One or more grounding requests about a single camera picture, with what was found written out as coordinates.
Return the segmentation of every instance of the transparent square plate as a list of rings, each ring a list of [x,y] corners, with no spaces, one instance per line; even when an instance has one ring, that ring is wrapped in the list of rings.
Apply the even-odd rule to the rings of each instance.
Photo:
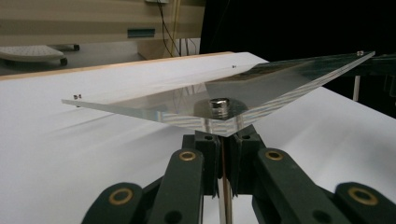
[[[341,54],[220,68],[188,80],[161,80],[107,94],[62,99],[64,104],[230,136],[327,82],[375,53]],[[214,108],[213,99],[227,99]]]

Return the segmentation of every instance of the white table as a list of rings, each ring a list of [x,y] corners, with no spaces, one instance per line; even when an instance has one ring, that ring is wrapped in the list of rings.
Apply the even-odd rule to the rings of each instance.
[[[107,68],[132,67],[150,76],[159,69],[172,73],[190,64],[199,71],[233,61],[264,62],[249,54],[220,54],[4,77],[0,223],[80,223],[107,187],[119,182],[145,187],[162,176],[183,134],[193,133],[64,105],[61,99],[81,89],[111,89]],[[254,127],[268,147],[287,151],[319,186],[334,191],[339,183],[356,181],[396,202],[395,119],[319,88]],[[248,196],[233,200],[233,212],[234,223],[257,223]],[[204,214],[204,223],[219,223],[217,200],[205,197]]]

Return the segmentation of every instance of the small screw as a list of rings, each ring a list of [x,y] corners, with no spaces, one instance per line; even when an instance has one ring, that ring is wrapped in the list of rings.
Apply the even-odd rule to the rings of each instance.
[[[230,100],[227,98],[216,98],[209,101],[212,108],[212,116],[215,119],[227,119],[230,109]]]
[[[73,98],[74,98],[75,100],[81,99],[81,94],[79,94],[79,95],[73,95]]]

